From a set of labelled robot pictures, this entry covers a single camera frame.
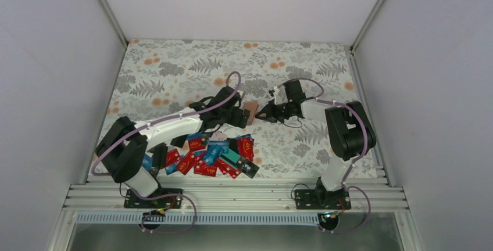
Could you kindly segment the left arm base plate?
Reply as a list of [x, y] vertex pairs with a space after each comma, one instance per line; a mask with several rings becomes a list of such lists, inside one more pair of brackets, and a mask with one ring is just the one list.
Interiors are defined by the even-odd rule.
[[[178, 188], [163, 188], [158, 189], [149, 197], [155, 197], [170, 193], [183, 193], [182, 189]], [[170, 196], [166, 198], [160, 198], [157, 200], [143, 200], [139, 198], [132, 190], [128, 189], [126, 192], [126, 199], [124, 200], [123, 207], [126, 209], [179, 209], [181, 207], [181, 197], [176, 199], [177, 196]]]

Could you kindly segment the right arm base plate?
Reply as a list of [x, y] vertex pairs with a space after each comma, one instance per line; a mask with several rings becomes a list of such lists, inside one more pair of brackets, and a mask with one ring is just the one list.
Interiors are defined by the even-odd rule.
[[348, 210], [352, 208], [349, 192], [317, 191], [315, 189], [296, 189], [295, 205], [298, 210]]

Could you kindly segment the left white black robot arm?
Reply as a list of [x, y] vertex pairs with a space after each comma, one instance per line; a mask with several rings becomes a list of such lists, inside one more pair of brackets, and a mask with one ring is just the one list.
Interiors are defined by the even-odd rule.
[[130, 187], [146, 207], [155, 207], [162, 199], [162, 191], [157, 179], [142, 165], [147, 151], [166, 142], [180, 147], [189, 135], [222, 124], [245, 127], [243, 96], [242, 91], [226, 86], [215, 96], [165, 117], [144, 121], [120, 117], [97, 145], [95, 154], [114, 182]]

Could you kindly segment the black vip logo card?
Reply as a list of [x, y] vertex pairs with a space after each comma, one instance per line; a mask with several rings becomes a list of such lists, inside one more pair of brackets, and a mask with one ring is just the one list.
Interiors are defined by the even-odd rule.
[[240, 157], [235, 166], [249, 178], [254, 178], [259, 171], [259, 166], [244, 157]]

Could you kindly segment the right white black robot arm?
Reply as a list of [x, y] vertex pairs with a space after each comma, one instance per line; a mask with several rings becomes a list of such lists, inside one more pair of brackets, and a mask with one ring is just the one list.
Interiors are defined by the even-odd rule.
[[255, 115], [270, 123], [283, 123], [290, 117], [326, 123], [330, 146], [337, 156], [317, 179], [316, 204], [328, 209], [346, 191], [346, 179], [357, 161], [375, 147], [377, 138], [363, 105], [359, 101], [342, 103], [307, 97], [301, 79], [295, 78], [269, 91], [270, 100]]

